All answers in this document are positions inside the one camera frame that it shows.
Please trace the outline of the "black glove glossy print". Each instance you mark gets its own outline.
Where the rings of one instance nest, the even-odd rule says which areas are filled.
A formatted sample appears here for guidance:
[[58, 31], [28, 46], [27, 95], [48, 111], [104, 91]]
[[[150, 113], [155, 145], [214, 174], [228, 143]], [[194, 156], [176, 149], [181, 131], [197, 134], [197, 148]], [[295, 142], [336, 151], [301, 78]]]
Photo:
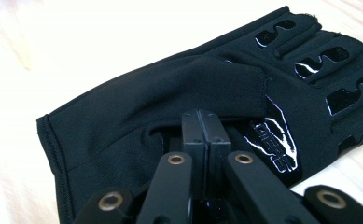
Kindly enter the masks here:
[[40, 118], [60, 223], [73, 224], [100, 189], [147, 183], [195, 108], [216, 113], [235, 149], [294, 185], [363, 144], [363, 43], [281, 7]]

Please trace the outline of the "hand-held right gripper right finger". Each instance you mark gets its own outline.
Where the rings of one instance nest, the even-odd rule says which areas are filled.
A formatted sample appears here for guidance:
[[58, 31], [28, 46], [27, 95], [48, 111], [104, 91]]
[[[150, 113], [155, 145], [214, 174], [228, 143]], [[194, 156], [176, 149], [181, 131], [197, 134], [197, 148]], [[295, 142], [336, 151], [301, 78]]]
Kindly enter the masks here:
[[223, 167], [231, 152], [231, 141], [217, 114], [199, 111], [204, 140], [203, 193], [204, 199], [219, 198], [222, 190]]

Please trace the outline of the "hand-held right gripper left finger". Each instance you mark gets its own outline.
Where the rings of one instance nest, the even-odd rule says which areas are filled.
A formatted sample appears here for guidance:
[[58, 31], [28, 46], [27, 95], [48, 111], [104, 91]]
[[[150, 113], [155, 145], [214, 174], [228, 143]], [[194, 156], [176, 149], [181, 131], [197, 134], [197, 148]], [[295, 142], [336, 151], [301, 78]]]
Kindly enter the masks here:
[[182, 115], [182, 149], [192, 158], [192, 197], [202, 201], [206, 186], [206, 138], [201, 109]]

